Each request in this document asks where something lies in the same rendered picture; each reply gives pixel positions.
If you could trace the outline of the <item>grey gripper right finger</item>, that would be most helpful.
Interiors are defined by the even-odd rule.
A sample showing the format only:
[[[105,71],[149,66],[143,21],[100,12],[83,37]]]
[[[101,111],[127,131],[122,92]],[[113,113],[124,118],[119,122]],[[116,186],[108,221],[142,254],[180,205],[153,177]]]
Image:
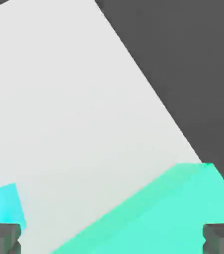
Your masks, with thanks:
[[[203,237],[203,254],[224,254],[224,224],[205,224]]]

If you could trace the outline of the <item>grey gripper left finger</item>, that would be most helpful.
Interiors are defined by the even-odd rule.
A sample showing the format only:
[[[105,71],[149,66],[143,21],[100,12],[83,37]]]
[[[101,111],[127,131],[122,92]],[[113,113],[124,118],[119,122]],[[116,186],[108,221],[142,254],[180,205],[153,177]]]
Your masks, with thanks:
[[[19,224],[0,223],[0,254],[21,254],[20,236]]]

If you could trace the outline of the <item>small cyan cube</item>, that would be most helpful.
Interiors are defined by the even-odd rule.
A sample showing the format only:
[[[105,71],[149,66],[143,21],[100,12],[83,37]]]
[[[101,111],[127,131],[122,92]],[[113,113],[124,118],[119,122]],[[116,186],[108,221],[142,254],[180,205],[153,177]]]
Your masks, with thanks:
[[[26,229],[26,220],[15,183],[0,187],[0,223],[19,224]]]

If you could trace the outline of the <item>large turquoise box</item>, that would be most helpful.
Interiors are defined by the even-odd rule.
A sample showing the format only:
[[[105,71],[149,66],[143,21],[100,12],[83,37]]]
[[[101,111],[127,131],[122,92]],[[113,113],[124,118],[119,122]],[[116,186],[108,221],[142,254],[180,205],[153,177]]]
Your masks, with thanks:
[[[207,223],[224,223],[224,179],[178,163],[52,254],[202,254]]]

